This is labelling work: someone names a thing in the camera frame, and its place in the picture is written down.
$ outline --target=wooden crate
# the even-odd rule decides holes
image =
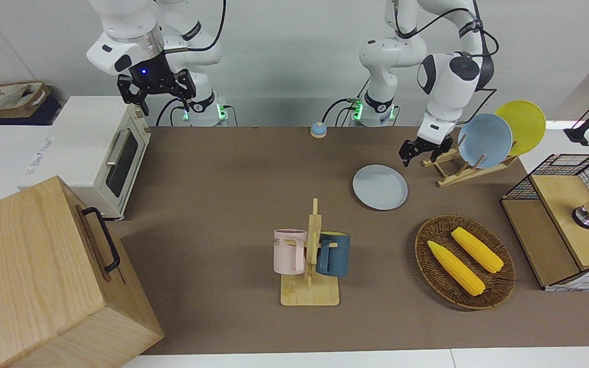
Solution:
[[[119,367],[163,337],[119,238],[58,178],[0,200],[0,366]]]
[[[589,201],[577,175],[530,175],[539,199],[501,201],[540,286],[563,284],[589,271],[589,229],[572,219]]]

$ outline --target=oven door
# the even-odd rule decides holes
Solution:
[[[137,126],[130,120],[122,124],[121,130],[105,162],[105,177],[100,184],[100,193],[115,210],[106,217],[121,217],[128,194],[131,191],[146,144]]]

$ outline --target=plate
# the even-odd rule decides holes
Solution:
[[[477,169],[497,166],[506,159],[512,146],[512,132],[504,119],[495,114],[479,114],[461,128],[458,142],[466,135],[458,146],[460,156],[466,163],[474,166],[481,158]]]
[[[461,226],[488,245],[503,261],[503,267],[491,274],[475,261],[453,237],[451,231]],[[433,256],[428,247],[433,240],[446,247],[486,284],[486,291],[472,296],[452,278]],[[497,307],[512,293],[515,286],[515,265],[505,245],[488,228],[463,216],[441,215],[424,223],[415,238],[415,257],[419,270],[430,286],[443,298],[463,308],[477,310]]]
[[[501,105],[495,111],[510,126],[512,140],[516,142],[510,155],[517,156],[534,149],[547,129],[547,119],[542,109],[533,102],[516,100]]]
[[[409,195],[409,187],[393,168],[369,165],[353,176],[353,192],[367,206],[386,211],[404,203]]]

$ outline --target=mug handle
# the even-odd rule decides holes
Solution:
[[[295,239],[294,242],[297,244],[297,249],[294,251],[294,271],[304,272],[306,262],[304,261],[304,265],[299,262],[300,259],[304,258],[304,241]]]
[[[320,258],[318,258],[318,265],[320,265],[320,273],[329,273],[329,248],[331,244],[330,239],[322,240],[322,247],[320,248]]]

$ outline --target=pink mug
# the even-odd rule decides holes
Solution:
[[[295,242],[287,244],[286,240]],[[274,272],[282,275],[296,275],[304,273],[306,257],[304,257],[304,242],[308,240],[308,232],[293,228],[283,228],[274,231]]]

